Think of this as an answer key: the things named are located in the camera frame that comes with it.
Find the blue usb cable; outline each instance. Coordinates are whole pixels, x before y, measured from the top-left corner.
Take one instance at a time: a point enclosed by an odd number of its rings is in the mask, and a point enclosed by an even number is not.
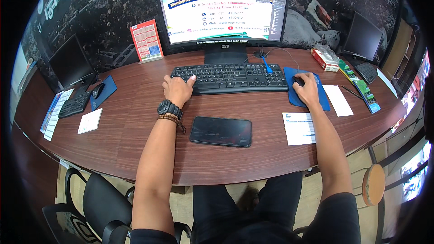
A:
[[[265,67],[267,68],[267,73],[273,73],[273,70],[270,68],[270,66],[268,66],[267,62],[265,61],[264,56],[262,56],[262,60],[265,63]]]

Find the person's arm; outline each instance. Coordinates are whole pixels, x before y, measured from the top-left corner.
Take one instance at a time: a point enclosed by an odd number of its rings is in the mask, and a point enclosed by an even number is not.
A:
[[[196,76],[192,76],[187,83],[180,77],[170,78],[166,75],[164,79],[166,99],[182,109],[191,97]],[[137,168],[133,229],[154,229],[175,234],[169,196],[175,161],[176,127],[171,120],[159,119],[146,141]]]
[[[344,148],[338,133],[319,103],[314,75],[313,73],[298,73],[295,76],[305,82],[303,87],[297,82],[294,82],[292,86],[309,108],[315,129],[316,155],[323,179],[321,201],[336,193],[352,193],[351,174]]]

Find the smartphone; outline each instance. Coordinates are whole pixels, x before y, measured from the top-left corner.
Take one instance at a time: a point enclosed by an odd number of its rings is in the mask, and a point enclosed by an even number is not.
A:
[[[252,122],[249,120],[197,116],[190,141],[231,147],[252,145]]]

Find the black keyboard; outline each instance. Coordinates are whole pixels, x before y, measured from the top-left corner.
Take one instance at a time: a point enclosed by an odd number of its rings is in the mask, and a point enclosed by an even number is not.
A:
[[[66,118],[84,111],[92,91],[84,92],[73,99],[66,100],[59,112],[59,118]]]
[[[356,65],[355,69],[360,75],[362,76],[363,80],[366,81],[366,83],[371,84],[374,82],[375,78],[377,77],[378,73],[375,67],[373,67],[371,64],[365,62],[360,65]]]
[[[288,91],[285,76],[277,64],[231,63],[204,64],[174,68],[171,77],[184,81],[196,75],[193,95],[234,94],[248,92]]]

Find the wooden desk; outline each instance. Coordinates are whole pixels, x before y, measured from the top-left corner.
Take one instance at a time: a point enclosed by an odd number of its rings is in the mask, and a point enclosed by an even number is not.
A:
[[[248,48],[249,55],[255,48]],[[353,88],[340,73],[324,72],[309,51],[288,49],[303,70],[319,74],[325,85]],[[159,61],[130,64],[106,72],[118,89],[102,104],[99,127],[77,134],[82,114],[60,119],[52,141],[40,136],[45,149],[79,166],[105,174],[135,179],[138,161],[163,100],[163,77],[177,66],[203,64],[203,51],[174,54]],[[252,57],[251,63],[260,62]],[[281,50],[272,51],[268,63],[281,68],[296,68],[296,63]],[[342,90],[353,116],[337,117],[333,107],[326,112],[335,126],[346,152],[376,138],[405,113],[404,106],[377,78],[369,85],[381,110],[371,114],[365,103]],[[317,165],[316,145],[288,146],[282,112],[308,112],[292,106],[286,92],[193,96],[183,108],[187,133],[176,139],[173,183],[211,185],[248,182],[300,171]],[[249,119],[252,121],[252,146],[246,149],[191,143],[188,140],[195,116]]]

